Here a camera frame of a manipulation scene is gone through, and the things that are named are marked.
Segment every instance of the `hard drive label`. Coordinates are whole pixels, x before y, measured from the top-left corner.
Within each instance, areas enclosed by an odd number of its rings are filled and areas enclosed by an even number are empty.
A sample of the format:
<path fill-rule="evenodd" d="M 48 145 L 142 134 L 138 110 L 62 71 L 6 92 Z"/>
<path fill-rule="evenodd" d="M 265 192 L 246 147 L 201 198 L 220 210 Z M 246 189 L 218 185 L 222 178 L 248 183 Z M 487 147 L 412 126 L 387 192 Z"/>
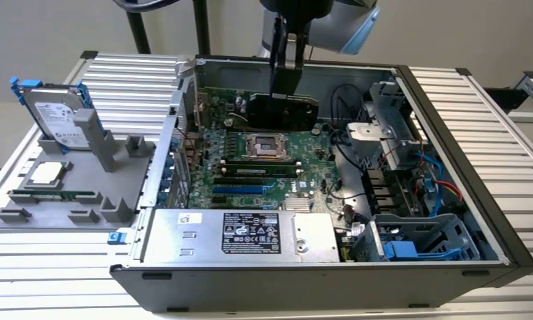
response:
<path fill-rule="evenodd" d="M 226 254 L 280 254 L 278 214 L 224 213 L 221 250 Z"/>
<path fill-rule="evenodd" d="M 53 139 L 68 148 L 88 148 L 85 134 L 74 126 L 73 110 L 62 103 L 36 102 L 42 122 L 45 122 Z"/>

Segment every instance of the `hard drive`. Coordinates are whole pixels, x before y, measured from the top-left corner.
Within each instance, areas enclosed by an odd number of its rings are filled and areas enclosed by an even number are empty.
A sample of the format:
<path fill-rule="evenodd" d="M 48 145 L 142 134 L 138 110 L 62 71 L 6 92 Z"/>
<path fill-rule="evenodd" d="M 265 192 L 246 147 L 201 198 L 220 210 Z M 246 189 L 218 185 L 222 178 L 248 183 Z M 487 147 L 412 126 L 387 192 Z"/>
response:
<path fill-rule="evenodd" d="M 78 109 L 93 109 L 86 86 L 56 85 L 40 80 L 17 82 L 12 78 L 10 88 L 20 103 L 28 108 L 45 139 L 56 140 L 65 150 L 89 150 L 81 128 L 74 126 L 73 116 Z"/>

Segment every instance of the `motherboard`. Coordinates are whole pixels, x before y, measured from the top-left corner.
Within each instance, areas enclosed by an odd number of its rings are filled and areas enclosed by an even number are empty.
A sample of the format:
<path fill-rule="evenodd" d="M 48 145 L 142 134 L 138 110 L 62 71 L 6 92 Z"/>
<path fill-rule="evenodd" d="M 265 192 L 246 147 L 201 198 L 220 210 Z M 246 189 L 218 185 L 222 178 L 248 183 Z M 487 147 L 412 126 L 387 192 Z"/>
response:
<path fill-rule="evenodd" d="M 326 192 L 338 174 L 322 124 L 292 133 L 250 131 L 248 92 L 205 88 L 198 96 L 206 128 L 190 162 L 189 208 L 340 212 Z"/>

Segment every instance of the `cpu socket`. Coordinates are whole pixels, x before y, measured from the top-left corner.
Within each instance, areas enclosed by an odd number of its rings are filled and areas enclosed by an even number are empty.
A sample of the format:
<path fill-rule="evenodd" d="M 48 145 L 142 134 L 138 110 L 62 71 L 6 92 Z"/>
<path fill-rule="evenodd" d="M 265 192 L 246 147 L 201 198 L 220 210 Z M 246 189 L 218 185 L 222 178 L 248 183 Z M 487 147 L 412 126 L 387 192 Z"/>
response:
<path fill-rule="evenodd" d="M 245 135 L 246 154 L 249 159 L 262 161 L 286 161 L 289 156 L 286 153 L 288 138 L 277 133 L 253 133 Z"/>

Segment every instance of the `blue pcie slot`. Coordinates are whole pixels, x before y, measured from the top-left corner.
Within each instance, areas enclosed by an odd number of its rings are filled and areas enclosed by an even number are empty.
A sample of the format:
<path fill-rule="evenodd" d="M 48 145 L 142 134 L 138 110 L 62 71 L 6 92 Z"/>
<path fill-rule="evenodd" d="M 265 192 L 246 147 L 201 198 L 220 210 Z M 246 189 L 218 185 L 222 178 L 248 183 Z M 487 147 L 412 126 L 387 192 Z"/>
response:
<path fill-rule="evenodd" d="M 244 186 L 244 187 L 214 187 L 213 193 L 222 193 L 228 195 L 261 195 L 264 193 L 262 186 Z"/>

